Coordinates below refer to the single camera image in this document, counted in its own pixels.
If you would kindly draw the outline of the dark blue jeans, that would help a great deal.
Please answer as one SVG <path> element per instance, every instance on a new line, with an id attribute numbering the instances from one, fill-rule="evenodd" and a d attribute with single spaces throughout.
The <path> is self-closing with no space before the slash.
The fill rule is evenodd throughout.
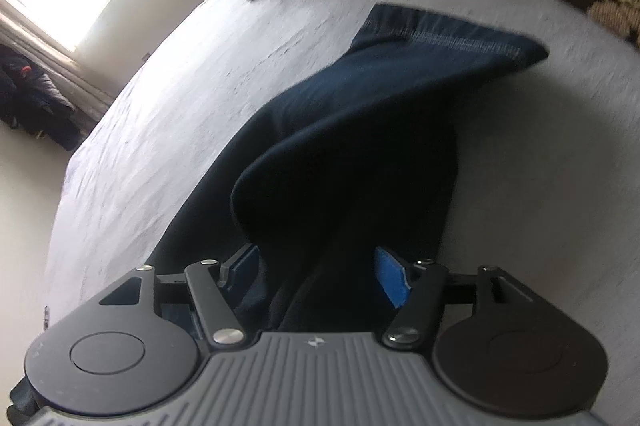
<path id="1" fill-rule="evenodd" d="M 538 41 L 379 3 L 332 65 L 285 90 L 224 146 L 150 262 L 162 274 L 258 248 L 233 311 L 250 333 L 373 331 L 393 306 L 382 247 L 439 250 L 458 174 L 457 113 L 484 84 L 547 58 Z"/>

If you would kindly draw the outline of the grey curtain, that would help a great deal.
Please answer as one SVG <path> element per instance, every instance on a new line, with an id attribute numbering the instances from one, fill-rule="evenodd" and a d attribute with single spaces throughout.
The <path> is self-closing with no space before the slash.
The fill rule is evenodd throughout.
<path id="1" fill-rule="evenodd" d="M 113 104 L 115 97 L 100 86 L 103 78 L 29 20 L 17 0 L 1 0 L 1 43 L 47 71 L 55 86 L 94 123 Z"/>

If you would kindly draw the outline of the dark jacket hanging on wall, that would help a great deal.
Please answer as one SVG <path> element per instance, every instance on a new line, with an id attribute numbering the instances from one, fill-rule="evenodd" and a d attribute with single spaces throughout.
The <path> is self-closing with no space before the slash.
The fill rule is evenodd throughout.
<path id="1" fill-rule="evenodd" d="M 33 137 L 47 137 L 66 151 L 80 144 L 76 109 L 47 73 L 23 54 L 1 45 L 1 121 Z"/>

